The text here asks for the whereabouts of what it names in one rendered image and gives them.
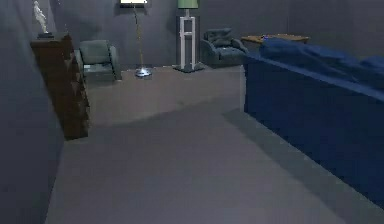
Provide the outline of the thin brass floor lamp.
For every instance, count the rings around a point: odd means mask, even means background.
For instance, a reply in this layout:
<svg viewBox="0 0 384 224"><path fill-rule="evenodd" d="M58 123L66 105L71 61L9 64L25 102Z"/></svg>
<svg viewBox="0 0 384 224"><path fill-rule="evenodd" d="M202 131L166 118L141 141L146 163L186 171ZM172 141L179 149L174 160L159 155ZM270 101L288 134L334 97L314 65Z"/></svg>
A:
<svg viewBox="0 0 384 224"><path fill-rule="evenodd" d="M151 75L150 69L146 67L144 64L141 27L140 27L139 16L137 11L138 8L144 8L147 3L148 3L148 0L119 0L119 5L121 7L132 8L134 13L137 46L138 46L139 61L140 61L140 64L135 69L135 76L138 78L145 78Z"/></svg>

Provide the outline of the wooden side table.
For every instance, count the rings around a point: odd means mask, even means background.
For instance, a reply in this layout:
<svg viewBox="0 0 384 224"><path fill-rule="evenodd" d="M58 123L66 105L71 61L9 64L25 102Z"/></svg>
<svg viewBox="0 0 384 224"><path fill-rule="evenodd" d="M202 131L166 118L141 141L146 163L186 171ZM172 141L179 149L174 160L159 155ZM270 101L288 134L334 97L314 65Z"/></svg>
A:
<svg viewBox="0 0 384 224"><path fill-rule="evenodd" d="M284 40L289 41L296 41L296 42L302 42L307 43L310 38L306 36L300 36L300 35L291 35L291 34L264 34L264 35L249 35L244 36L241 38L242 42L250 42L250 43L256 43L256 44L262 44L264 40L271 39L271 38L280 38Z"/></svg>

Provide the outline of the blue sofa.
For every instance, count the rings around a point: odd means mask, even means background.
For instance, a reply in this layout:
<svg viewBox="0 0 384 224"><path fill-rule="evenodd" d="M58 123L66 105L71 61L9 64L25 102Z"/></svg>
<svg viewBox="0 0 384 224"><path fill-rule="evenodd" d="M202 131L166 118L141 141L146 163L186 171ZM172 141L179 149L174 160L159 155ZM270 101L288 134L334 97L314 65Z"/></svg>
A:
<svg viewBox="0 0 384 224"><path fill-rule="evenodd" d="M384 209L384 56L269 38L244 68L245 112Z"/></svg>

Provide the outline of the dark brown wooden cabinet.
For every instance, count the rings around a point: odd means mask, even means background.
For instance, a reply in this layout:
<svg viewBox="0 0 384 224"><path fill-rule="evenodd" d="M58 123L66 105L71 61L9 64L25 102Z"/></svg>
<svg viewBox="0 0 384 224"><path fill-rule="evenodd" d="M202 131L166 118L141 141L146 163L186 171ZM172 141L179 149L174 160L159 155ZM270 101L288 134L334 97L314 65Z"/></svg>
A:
<svg viewBox="0 0 384 224"><path fill-rule="evenodd" d="M30 42L66 140L88 136L89 101L68 33Z"/></svg>

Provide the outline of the white figure statue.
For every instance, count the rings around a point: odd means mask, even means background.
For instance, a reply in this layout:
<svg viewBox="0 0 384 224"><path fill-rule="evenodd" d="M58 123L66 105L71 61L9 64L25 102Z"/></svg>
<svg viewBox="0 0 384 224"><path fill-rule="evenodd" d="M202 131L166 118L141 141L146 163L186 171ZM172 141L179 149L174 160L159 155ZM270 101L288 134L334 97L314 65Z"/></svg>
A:
<svg viewBox="0 0 384 224"><path fill-rule="evenodd" d="M42 10L40 9L40 5L37 0L33 2L33 11L34 11L35 19L41 26L41 32L38 34L38 37L53 38L54 37L53 33L47 30L46 16L43 14Z"/></svg>

